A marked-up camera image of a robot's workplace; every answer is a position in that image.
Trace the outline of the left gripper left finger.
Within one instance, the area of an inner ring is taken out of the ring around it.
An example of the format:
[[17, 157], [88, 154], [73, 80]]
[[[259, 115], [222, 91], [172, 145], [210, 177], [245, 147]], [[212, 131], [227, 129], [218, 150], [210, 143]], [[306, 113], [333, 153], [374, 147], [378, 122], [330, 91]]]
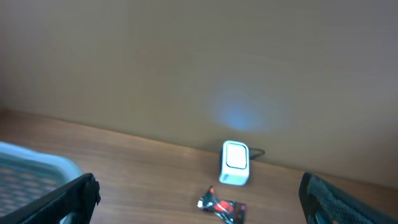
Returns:
[[51, 191], [26, 206], [1, 218], [1, 223], [86, 224], [101, 200], [100, 185], [92, 173], [86, 173]]

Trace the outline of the black red snack packet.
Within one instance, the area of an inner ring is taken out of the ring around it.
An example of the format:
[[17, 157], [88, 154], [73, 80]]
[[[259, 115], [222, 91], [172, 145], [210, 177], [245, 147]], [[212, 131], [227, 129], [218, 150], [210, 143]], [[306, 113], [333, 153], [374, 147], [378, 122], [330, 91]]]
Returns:
[[226, 224], [244, 224], [247, 210], [245, 203], [218, 198], [212, 185], [198, 200], [197, 207], [205, 212], [214, 213]]

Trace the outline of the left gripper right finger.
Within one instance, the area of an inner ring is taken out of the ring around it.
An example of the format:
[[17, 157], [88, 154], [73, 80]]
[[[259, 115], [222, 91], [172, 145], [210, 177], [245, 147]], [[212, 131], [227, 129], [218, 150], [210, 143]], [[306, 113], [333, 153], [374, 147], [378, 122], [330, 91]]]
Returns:
[[298, 196], [308, 224], [397, 224], [313, 173], [303, 174]]

